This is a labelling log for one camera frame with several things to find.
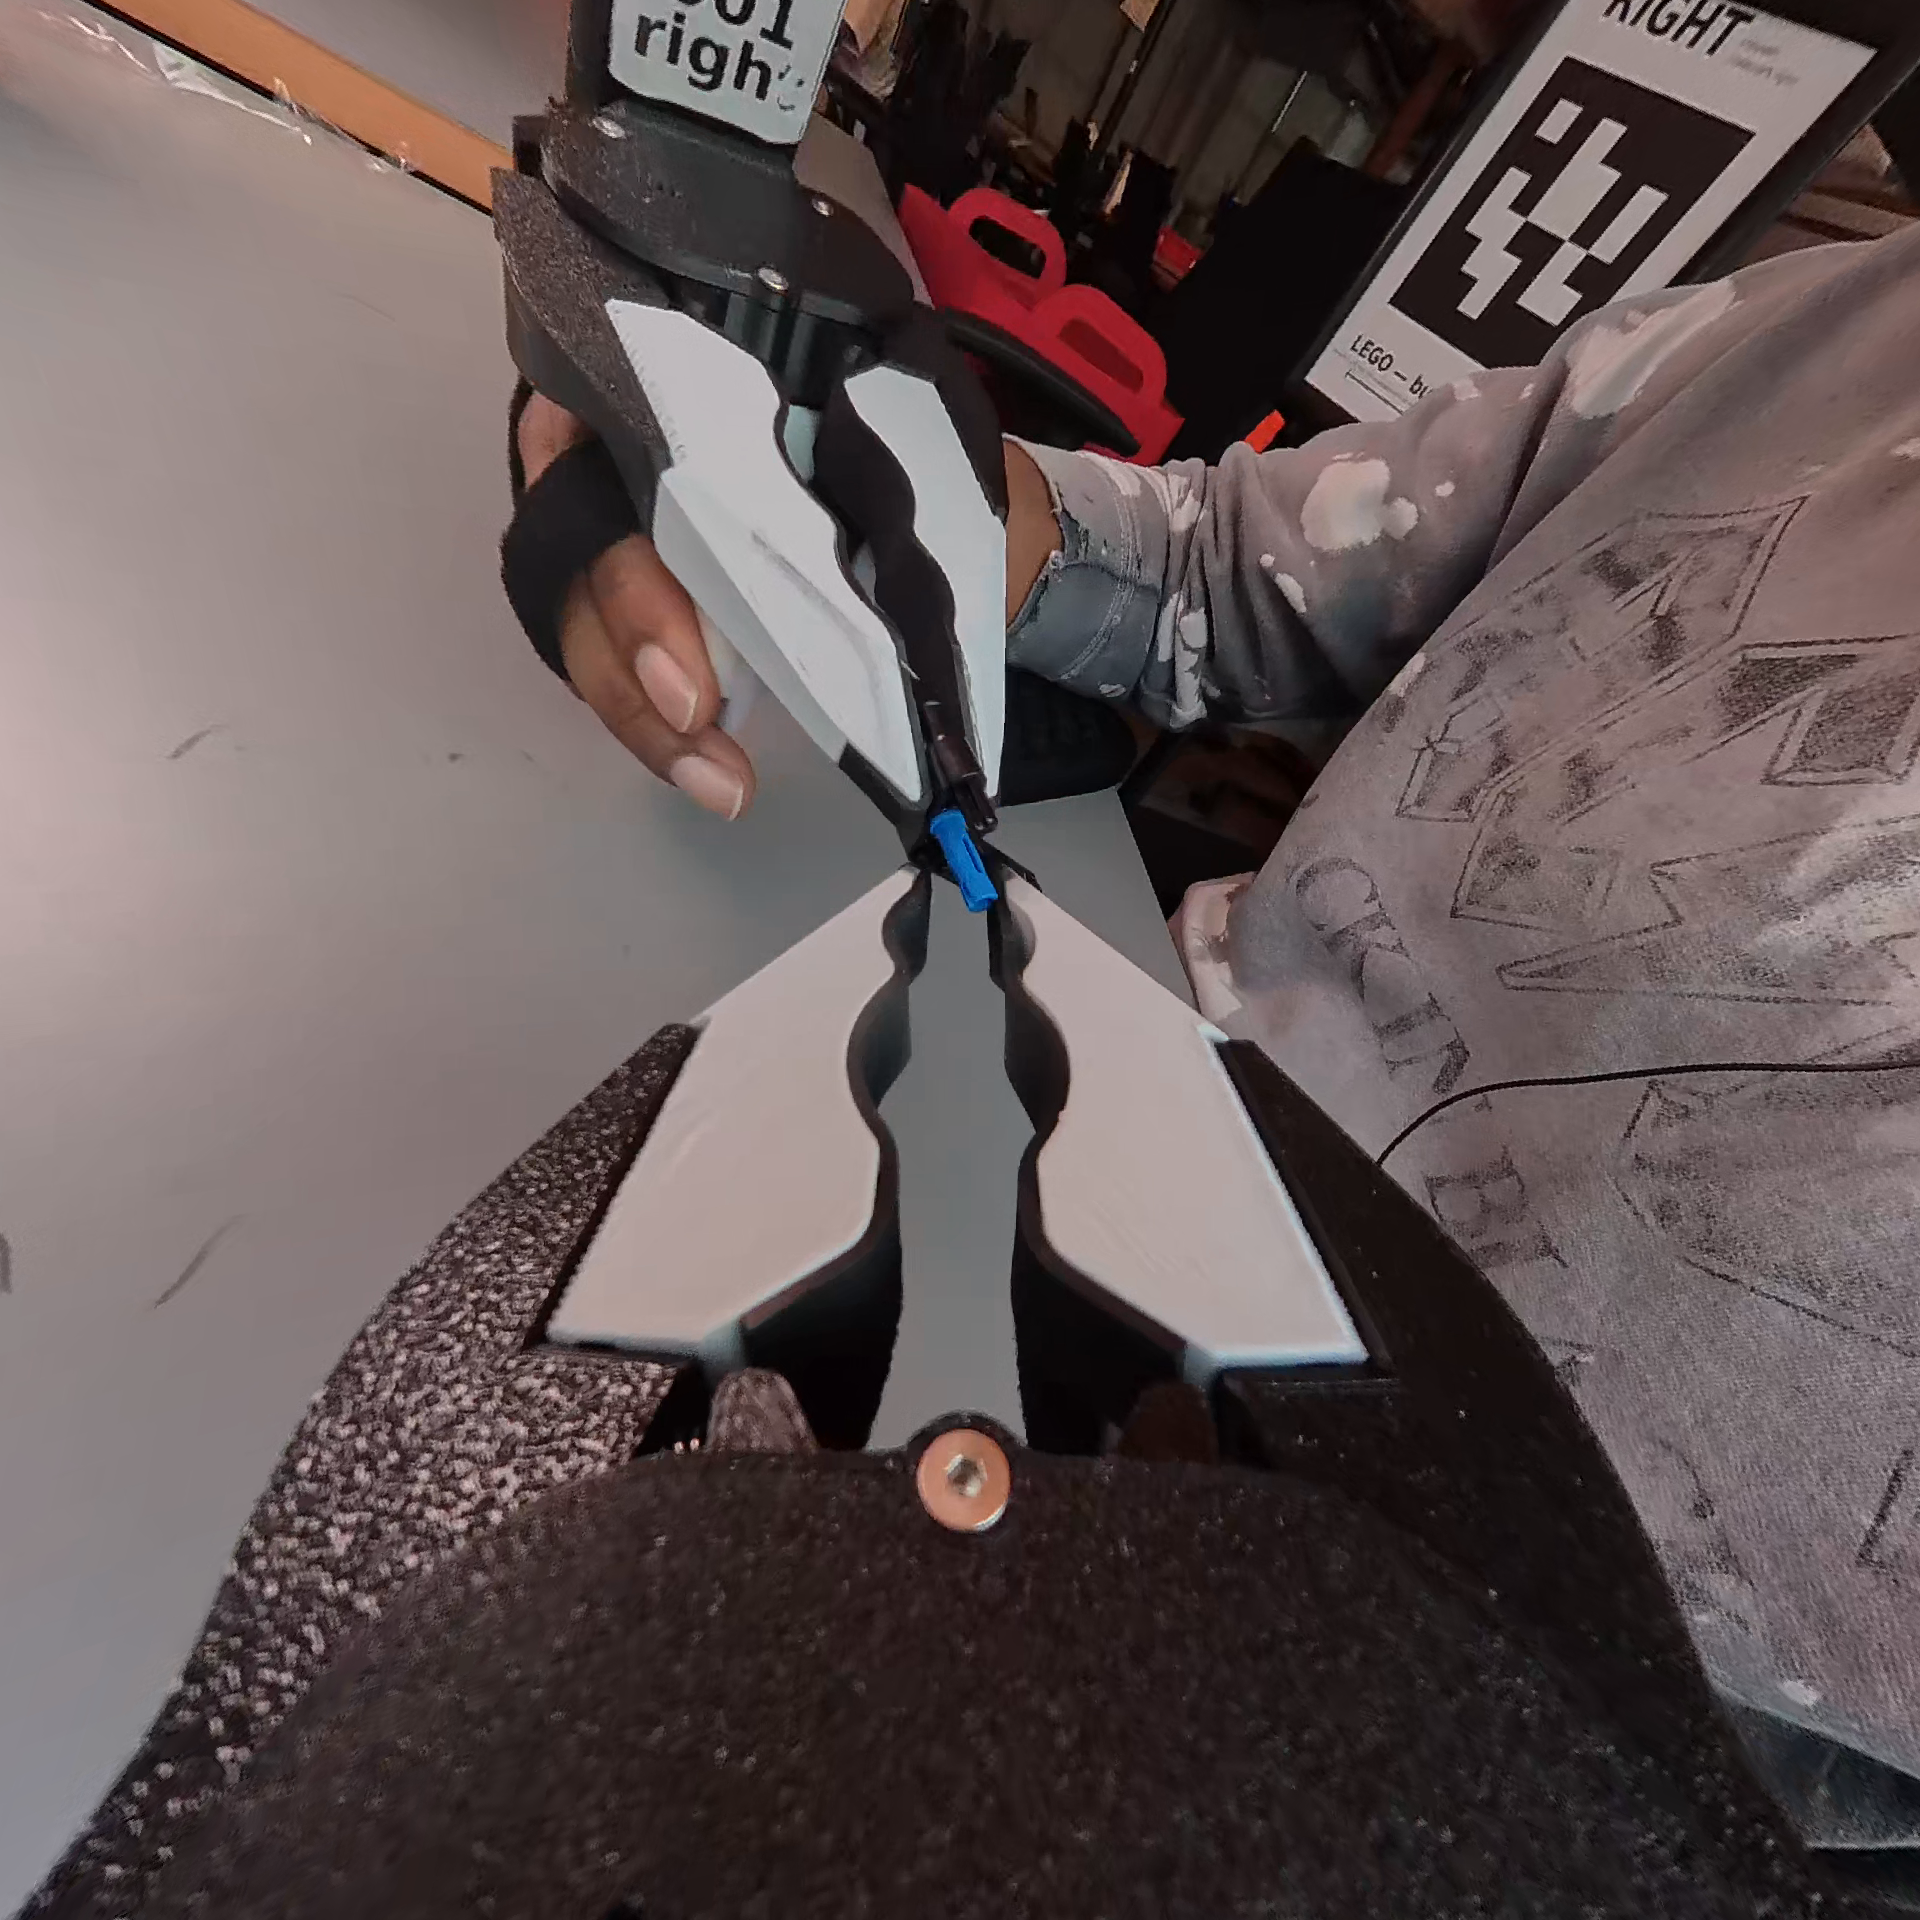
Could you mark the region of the person's right hand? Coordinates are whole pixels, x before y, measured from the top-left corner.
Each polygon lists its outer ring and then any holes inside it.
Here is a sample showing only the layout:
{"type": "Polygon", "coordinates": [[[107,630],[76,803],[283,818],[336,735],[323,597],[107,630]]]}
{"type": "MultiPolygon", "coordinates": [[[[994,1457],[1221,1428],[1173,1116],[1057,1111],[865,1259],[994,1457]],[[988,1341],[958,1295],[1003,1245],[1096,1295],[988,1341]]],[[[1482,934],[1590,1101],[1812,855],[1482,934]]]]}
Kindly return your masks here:
{"type": "Polygon", "coordinates": [[[610,450],[526,381],[507,411],[507,474],[503,590],[538,660],[658,777],[739,818],[752,764],[720,729],[702,617],[646,540],[610,450]]]}

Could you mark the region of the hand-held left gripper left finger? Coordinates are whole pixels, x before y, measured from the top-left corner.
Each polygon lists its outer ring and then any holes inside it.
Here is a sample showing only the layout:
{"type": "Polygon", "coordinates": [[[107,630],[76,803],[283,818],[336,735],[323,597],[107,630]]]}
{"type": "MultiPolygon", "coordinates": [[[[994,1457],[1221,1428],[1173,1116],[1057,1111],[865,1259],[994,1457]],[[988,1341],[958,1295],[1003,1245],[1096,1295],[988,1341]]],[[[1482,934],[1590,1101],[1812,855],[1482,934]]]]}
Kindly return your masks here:
{"type": "Polygon", "coordinates": [[[823,1449],[865,1449],[902,1337],[902,1150],[933,876],[898,872],[720,992],[593,1212],[548,1341],[781,1372],[823,1449]]]}

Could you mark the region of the blue pin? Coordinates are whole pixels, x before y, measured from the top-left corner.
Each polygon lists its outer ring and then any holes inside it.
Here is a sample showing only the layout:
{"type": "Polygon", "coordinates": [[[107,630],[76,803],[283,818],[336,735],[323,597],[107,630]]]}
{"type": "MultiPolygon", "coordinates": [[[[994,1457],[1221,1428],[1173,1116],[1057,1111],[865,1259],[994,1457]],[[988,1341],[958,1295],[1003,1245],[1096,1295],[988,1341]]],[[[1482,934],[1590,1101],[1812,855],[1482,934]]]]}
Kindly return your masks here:
{"type": "Polygon", "coordinates": [[[998,880],[994,880],[994,865],[988,865],[988,855],[982,855],[982,843],[979,843],[967,812],[961,812],[958,803],[947,803],[947,810],[937,810],[937,812],[926,818],[926,836],[933,836],[933,843],[937,843],[937,855],[945,855],[945,865],[947,865],[947,876],[954,876],[961,909],[967,909],[975,918],[994,911],[994,902],[998,902],[998,880]]]}

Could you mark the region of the person's torso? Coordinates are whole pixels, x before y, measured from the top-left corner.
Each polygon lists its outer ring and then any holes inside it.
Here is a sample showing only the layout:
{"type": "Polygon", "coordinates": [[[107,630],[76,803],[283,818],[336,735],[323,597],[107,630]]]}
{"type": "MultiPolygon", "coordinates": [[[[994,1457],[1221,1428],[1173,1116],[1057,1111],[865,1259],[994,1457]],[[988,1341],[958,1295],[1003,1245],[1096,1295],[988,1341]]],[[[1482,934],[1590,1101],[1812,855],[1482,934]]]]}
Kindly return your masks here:
{"type": "Polygon", "coordinates": [[[1917,1864],[1917,593],[1783,534],[1502,590],[1177,934],[1545,1346],[1805,1831],[1917,1864]]]}

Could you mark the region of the neighbouring grey table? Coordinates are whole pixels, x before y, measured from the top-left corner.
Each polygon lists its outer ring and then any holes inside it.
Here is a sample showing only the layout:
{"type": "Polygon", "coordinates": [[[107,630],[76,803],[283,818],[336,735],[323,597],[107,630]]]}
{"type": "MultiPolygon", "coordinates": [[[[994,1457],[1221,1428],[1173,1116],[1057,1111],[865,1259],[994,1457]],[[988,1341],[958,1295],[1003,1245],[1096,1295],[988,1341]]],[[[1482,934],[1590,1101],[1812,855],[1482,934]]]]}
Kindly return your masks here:
{"type": "Polygon", "coordinates": [[[564,82],[564,0],[107,0],[102,14],[247,100],[490,212],[510,117],[564,82]]]}

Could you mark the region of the person's right forearm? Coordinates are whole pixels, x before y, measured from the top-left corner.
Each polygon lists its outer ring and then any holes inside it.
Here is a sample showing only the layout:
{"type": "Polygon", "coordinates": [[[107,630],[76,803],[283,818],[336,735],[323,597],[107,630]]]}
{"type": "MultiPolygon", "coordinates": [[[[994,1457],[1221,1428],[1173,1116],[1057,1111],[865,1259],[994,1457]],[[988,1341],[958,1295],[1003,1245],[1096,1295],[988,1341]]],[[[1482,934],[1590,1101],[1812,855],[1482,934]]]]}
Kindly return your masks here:
{"type": "Polygon", "coordinates": [[[1502,590],[1645,515],[1797,507],[1789,606],[1875,621],[1917,593],[1917,226],[1614,305],[1538,367],[1400,421],[1214,467],[1007,440],[1007,664],[1214,721],[1336,721],[1502,590]]]}

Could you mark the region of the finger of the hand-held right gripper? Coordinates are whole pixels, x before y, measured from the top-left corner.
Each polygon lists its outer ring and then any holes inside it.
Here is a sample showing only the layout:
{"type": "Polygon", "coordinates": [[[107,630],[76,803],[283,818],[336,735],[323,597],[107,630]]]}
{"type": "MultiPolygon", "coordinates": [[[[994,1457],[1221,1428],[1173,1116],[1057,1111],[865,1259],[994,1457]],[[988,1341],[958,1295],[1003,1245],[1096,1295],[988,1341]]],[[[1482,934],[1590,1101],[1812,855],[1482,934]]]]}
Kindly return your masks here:
{"type": "Polygon", "coordinates": [[[902,652],[853,590],[828,507],[795,474],[776,372],[718,328],[610,305],[610,328],[663,421],[658,546],[706,624],[880,803],[926,803],[902,652]]]}
{"type": "Polygon", "coordinates": [[[853,367],[818,427],[818,497],[870,565],[909,678],[967,690],[998,798],[1003,752],[1003,437],[975,367],[853,367]]]}

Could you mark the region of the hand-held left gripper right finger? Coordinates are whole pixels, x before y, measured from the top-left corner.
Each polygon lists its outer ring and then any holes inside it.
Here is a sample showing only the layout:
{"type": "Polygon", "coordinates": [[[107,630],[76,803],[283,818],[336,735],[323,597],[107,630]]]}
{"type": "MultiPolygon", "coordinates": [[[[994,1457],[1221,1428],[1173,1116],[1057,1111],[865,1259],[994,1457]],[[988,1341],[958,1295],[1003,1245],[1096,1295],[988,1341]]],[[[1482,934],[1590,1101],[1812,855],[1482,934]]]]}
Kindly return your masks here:
{"type": "Polygon", "coordinates": [[[1229,1077],[1229,1042],[1057,909],[994,902],[1003,1077],[1029,1116],[1015,1357],[1029,1449],[1103,1449],[1145,1390],[1368,1372],[1368,1341],[1229,1077]]]}

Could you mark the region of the marker sign board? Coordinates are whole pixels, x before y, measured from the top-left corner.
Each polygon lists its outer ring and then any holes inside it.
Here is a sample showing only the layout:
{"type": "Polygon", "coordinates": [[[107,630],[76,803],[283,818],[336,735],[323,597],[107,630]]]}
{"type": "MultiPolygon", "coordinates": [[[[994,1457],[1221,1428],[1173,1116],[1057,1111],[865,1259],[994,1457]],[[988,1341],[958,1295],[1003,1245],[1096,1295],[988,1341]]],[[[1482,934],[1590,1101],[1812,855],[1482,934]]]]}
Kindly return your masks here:
{"type": "Polygon", "coordinates": [[[1299,360],[1290,437],[1400,421],[1619,296],[1738,270],[1917,58],[1907,0],[1545,6],[1299,360]]]}

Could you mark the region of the grey desk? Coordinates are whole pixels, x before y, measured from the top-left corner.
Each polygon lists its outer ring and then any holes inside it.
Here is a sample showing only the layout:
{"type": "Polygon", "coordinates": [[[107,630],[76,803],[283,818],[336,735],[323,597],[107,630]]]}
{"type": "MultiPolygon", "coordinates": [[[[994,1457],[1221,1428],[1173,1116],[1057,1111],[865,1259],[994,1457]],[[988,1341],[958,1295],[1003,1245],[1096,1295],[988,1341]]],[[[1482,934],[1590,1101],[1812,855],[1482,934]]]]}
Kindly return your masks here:
{"type": "Polygon", "coordinates": [[[7,1917],[326,1372],[667,1017],[886,872],[776,706],[706,818],[538,664],[490,226],[7,6],[7,1917]]]}

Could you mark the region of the black bent beam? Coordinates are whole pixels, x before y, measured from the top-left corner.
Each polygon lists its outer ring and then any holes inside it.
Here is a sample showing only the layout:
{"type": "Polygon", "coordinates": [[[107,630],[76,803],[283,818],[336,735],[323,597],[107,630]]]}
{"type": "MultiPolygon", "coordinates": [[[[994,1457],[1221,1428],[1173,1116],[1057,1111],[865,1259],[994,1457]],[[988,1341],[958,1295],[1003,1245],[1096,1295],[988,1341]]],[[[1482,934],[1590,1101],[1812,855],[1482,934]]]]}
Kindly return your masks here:
{"type": "Polygon", "coordinates": [[[988,774],[982,774],[982,758],[975,750],[975,706],[967,706],[967,690],[947,690],[926,678],[909,678],[909,690],[914,690],[914,714],[916,714],[916,735],[920,735],[920,774],[926,774],[926,803],[920,812],[914,812],[902,825],[902,848],[909,848],[909,865],[920,872],[920,876],[947,876],[933,836],[926,836],[926,818],[947,803],[958,803],[994,865],[994,880],[1003,888],[1003,876],[1024,876],[1034,880],[1019,861],[1003,861],[994,848],[994,831],[998,831],[998,803],[988,794],[988,774]]]}

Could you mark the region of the red plastic container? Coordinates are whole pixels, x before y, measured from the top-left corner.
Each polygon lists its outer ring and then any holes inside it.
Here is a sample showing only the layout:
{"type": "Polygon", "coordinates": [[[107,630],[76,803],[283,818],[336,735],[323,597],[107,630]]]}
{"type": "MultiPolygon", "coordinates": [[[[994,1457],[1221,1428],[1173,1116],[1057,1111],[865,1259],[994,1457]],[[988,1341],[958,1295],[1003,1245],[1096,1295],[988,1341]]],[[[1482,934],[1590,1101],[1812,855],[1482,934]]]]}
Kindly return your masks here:
{"type": "Polygon", "coordinates": [[[1165,345],[1072,281],[1052,213],[975,183],[954,203],[902,191],[902,233],[947,340],[979,360],[1003,437],[1160,467],[1181,430],[1165,345]]]}

